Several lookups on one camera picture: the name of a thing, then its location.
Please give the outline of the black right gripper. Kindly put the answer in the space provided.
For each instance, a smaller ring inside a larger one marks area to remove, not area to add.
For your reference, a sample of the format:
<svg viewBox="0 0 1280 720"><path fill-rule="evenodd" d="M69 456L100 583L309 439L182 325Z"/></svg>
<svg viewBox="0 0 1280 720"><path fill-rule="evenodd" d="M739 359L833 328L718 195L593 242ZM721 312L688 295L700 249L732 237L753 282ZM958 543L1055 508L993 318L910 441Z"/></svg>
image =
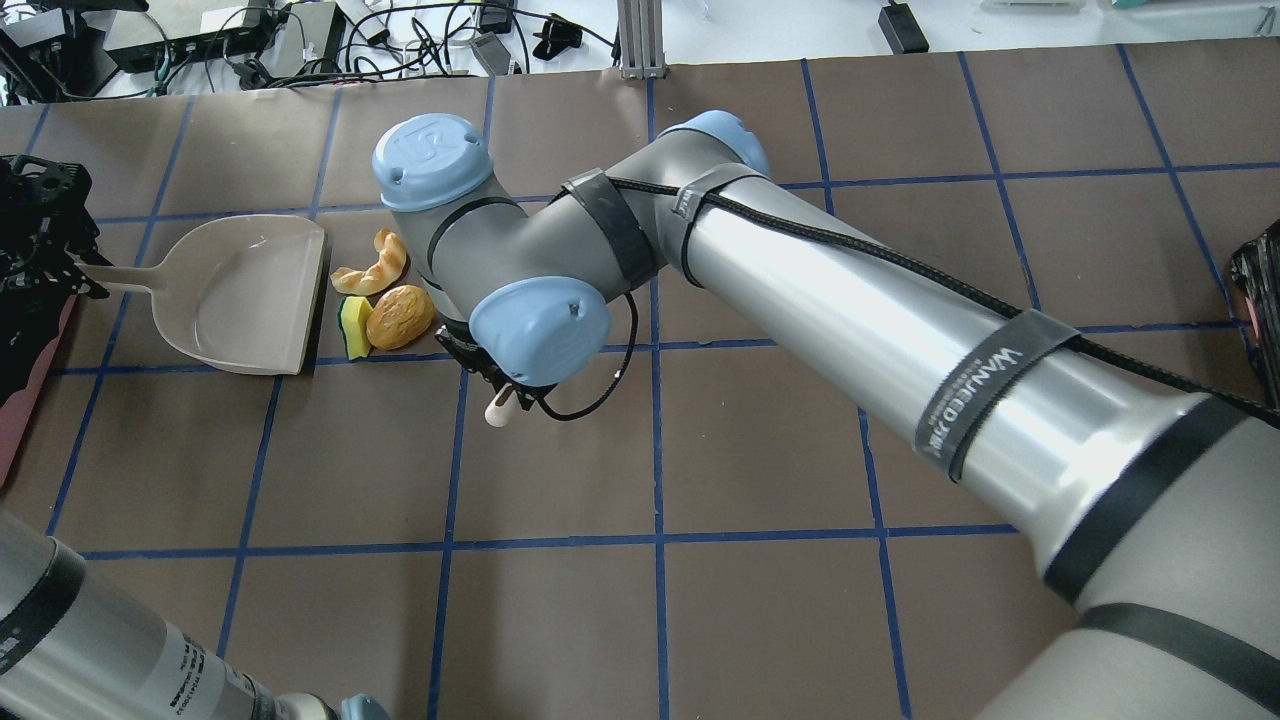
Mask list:
<svg viewBox="0 0 1280 720"><path fill-rule="evenodd" d="M500 369L493 356L470 336L436 334L435 340L465 372L479 374L490 384L495 398L513 400L524 411L532 409L556 388L556 384L532 386L526 380L515 379Z"/></svg>

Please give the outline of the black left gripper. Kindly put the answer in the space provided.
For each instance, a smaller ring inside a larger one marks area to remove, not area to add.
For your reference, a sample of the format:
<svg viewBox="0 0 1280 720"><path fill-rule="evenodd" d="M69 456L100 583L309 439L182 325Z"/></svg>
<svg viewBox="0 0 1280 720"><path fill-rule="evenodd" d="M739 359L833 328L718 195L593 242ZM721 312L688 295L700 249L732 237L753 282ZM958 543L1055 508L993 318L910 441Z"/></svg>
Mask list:
<svg viewBox="0 0 1280 720"><path fill-rule="evenodd" d="M86 201L88 170L31 155L1 160L1 393L27 387L69 299L109 296L81 265L108 266Z"/></svg>

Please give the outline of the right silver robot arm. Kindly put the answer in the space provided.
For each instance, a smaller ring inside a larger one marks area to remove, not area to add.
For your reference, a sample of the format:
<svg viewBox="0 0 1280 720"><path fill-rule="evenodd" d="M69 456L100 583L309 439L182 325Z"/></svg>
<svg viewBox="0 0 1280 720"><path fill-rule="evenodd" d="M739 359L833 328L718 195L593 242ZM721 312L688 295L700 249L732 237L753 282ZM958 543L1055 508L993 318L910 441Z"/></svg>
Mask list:
<svg viewBox="0 0 1280 720"><path fill-rule="evenodd" d="M430 113L372 173L443 314L507 402L544 406L664 266L719 297L982 498L1079 615L984 719L1277 716L1277 415L1140 363L778 187L727 111L527 214L481 133Z"/></svg>

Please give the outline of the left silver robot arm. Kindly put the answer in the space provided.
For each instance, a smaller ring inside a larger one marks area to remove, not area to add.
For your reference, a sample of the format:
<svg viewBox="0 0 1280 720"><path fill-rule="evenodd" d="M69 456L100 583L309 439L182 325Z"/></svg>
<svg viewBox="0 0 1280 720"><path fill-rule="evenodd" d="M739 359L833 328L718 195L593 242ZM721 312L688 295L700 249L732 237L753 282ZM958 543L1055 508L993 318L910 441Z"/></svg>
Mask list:
<svg viewBox="0 0 1280 720"><path fill-rule="evenodd" d="M22 437L78 297L146 293L159 334L210 368L301 370L321 284L324 229L296 215L225 217L154 266L97 246L84 167L3 159L3 457ZM330 706L276 694L105 579L51 536L3 514L5 719L384 719L367 694Z"/></svg>

